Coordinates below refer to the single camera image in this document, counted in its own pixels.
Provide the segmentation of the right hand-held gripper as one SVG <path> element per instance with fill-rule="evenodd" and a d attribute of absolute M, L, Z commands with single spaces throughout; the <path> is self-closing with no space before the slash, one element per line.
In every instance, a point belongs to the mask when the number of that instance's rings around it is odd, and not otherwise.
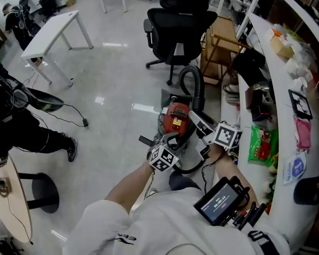
<path fill-rule="evenodd" d="M 212 118 L 206 121 L 193 110 L 189 111 L 189 118 L 196 126 L 199 136 L 196 151 L 202 160 L 208 158 L 207 155 L 212 144 L 219 145 L 225 150 L 234 149 L 238 146 L 242 135 L 240 128 L 229 125 L 225 121 L 217 123 Z"/>

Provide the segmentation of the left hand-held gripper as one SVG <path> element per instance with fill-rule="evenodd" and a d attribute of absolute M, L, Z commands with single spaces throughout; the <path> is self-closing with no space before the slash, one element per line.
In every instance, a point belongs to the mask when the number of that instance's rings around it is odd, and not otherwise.
<path fill-rule="evenodd" d="M 185 151 L 189 146 L 188 141 L 181 145 L 175 144 L 173 153 L 170 151 L 169 141 L 175 139 L 178 136 L 178 132 L 171 132 L 153 141 L 147 139 L 142 135 L 139 137 L 140 142 L 149 146 L 146 158 L 153 169 L 164 172 L 169 168 L 172 168 L 177 163 L 177 161 L 179 160 L 177 156 L 185 154 Z"/>

